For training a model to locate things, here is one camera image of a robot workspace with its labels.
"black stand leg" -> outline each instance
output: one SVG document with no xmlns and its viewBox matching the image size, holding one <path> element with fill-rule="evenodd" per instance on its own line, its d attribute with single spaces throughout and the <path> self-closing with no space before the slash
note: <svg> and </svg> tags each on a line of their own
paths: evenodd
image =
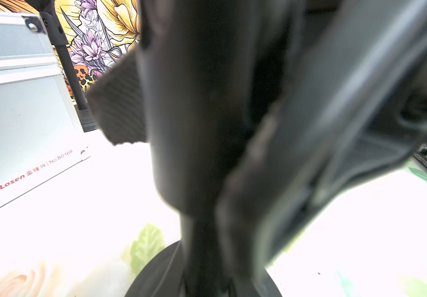
<svg viewBox="0 0 427 297">
<path fill-rule="evenodd" d="M 181 217 L 186 297 L 228 296 L 228 279 L 222 269 L 213 216 Z"/>
<path fill-rule="evenodd" d="M 80 86 L 80 81 L 78 80 L 75 68 L 71 62 L 70 54 L 68 53 L 68 40 L 56 16 L 55 1 L 27 0 L 26 2 L 40 12 L 50 43 L 55 46 L 58 57 L 60 58 L 60 63 L 67 76 L 68 84 L 73 92 L 73 97 L 77 103 L 77 114 L 83 131 L 88 132 L 97 129 L 95 121 L 89 112 L 85 95 Z"/>
<path fill-rule="evenodd" d="M 177 241 L 157 254 L 136 276 L 127 290 L 125 297 L 187 297 L 184 283 L 184 256 L 181 241 Z M 264 278 L 253 283 L 251 281 L 230 280 L 224 293 L 217 290 L 216 297 L 282 297 L 276 284 L 266 271 Z M 193 285 L 193 289 L 201 289 L 202 284 Z M 211 296 L 207 291 L 198 291 L 198 297 Z"/>
<path fill-rule="evenodd" d="M 65 75 L 67 76 L 68 84 L 70 85 L 71 91 L 73 92 L 73 97 L 77 103 L 79 110 L 88 109 L 88 104 L 86 104 L 85 95 L 80 86 L 80 81 L 78 76 L 75 73 L 75 68 L 71 62 L 70 54 L 66 45 L 56 45 L 56 52 L 60 58 L 60 63 L 62 64 Z"/>
</svg>

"skull illustration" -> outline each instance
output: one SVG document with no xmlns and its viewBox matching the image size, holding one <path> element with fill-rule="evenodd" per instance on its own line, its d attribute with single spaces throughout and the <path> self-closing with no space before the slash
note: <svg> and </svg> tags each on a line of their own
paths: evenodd
<svg viewBox="0 0 427 297">
<path fill-rule="evenodd" d="M 75 65 L 75 71 L 80 81 L 83 81 L 88 73 L 88 68 L 85 65 Z"/>
</svg>

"round black base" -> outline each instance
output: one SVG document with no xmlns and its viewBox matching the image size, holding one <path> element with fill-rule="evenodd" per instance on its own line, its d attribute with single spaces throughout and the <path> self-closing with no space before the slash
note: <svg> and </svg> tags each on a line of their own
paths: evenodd
<svg viewBox="0 0 427 297">
<path fill-rule="evenodd" d="M 183 297 L 181 254 L 179 241 L 166 247 L 136 276 L 125 297 Z M 257 284 L 234 280 L 228 297 L 282 297 L 266 271 L 264 275 Z"/>
<path fill-rule="evenodd" d="M 80 120 L 83 132 L 90 132 L 98 129 L 98 126 L 96 125 L 96 122 L 91 116 L 90 110 L 88 108 L 79 110 L 78 106 L 75 105 L 75 110 L 77 111 L 78 119 Z"/>
</svg>

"white tabletop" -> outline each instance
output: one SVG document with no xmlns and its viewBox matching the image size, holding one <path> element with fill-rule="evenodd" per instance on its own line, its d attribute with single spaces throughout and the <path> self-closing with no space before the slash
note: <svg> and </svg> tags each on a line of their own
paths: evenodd
<svg viewBox="0 0 427 297">
<path fill-rule="evenodd" d="M 0 209 L 0 297 L 124 297 L 179 240 L 149 146 L 85 137 L 91 158 Z M 427 176 L 409 162 L 342 193 L 268 272 L 284 297 L 426 297 Z"/>
</svg>

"screw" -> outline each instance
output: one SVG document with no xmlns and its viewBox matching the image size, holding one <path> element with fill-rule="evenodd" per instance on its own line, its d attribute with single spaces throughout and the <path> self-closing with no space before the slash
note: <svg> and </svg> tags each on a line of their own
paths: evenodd
<svg viewBox="0 0 427 297">
<path fill-rule="evenodd" d="M 33 24 L 33 23 L 28 23 L 28 24 L 27 24 L 27 26 L 28 26 L 28 28 L 29 28 L 30 30 L 32 30 L 33 32 L 38 32 L 38 27 L 37 27 L 37 25 L 35 25 L 35 24 Z"/>
</svg>

